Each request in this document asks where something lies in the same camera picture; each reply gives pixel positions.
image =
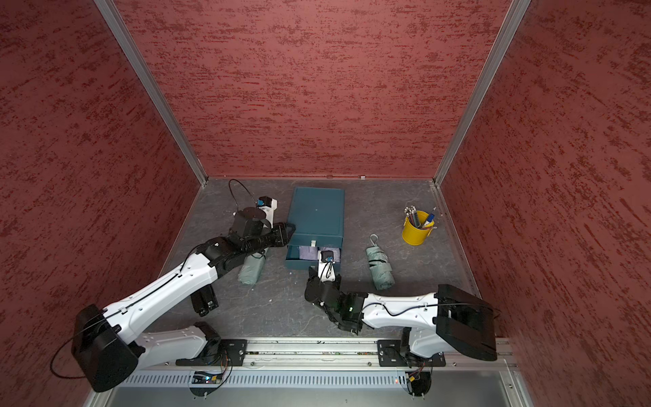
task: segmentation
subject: red textured wall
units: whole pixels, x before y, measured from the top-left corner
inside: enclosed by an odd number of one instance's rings
[[[116,0],[210,176],[432,177],[510,0]]]
[[[651,400],[650,18],[534,0],[443,181],[536,407]]]
[[[77,407],[51,355],[157,275],[199,184],[92,1],[4,2],[0,38],[0,404]]]

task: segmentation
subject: gray fabric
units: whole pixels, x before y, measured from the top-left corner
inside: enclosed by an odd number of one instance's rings
[[[301,260],[317,260],[318,249],[314,246],[299,246],[298,258]]]
[[[382,248],[377,245],[378,235],[370,235],[370,242],[373,246],[367,248],[368,267],[370,274],[373,277],[373,283],[378,290],[386,290],[392,287],[396,281],[393,279],[391,272],[393,269],[389,264],[389,258],[384,253]]]
[[[246,285],[257,283],[266,259],[266,256],[260,253],[247,256],[238,276],[240,282]]]

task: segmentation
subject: marker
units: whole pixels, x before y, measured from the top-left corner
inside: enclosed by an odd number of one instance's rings
[[[429,227],[434,226],[434,218],[436,215],[434,214],[434,211],[436,208],[432,209],[432,213],[427,215],[427,219],[425,219],[425,222],[422,224],[421,229],[427,229]]]

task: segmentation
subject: teal box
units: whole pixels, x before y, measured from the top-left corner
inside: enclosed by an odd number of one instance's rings
[[[287,222],[296,226],[287,247],[285,266],[305,270],[316,261],[299,259],[298,246],[339,247],[344,243],[344,190],[334,188],[294,188]],[[339,272],[341,263],[335,264]]]

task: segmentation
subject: black mounting plate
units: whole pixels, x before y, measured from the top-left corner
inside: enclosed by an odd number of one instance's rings
[[[233,366],[242,366],[246,356],[246,339],[222,339],[219,344],[220,353],[226,352],[229,356],[229,363]]]
[[[400,339],[380,339],[378,340],[378,359],[382,367],[402,367],[408,366],[407,358],[400,355]],[[444,367],[445,356],[443,354],[434,354],[430,359],[424,361],[425,367]]]

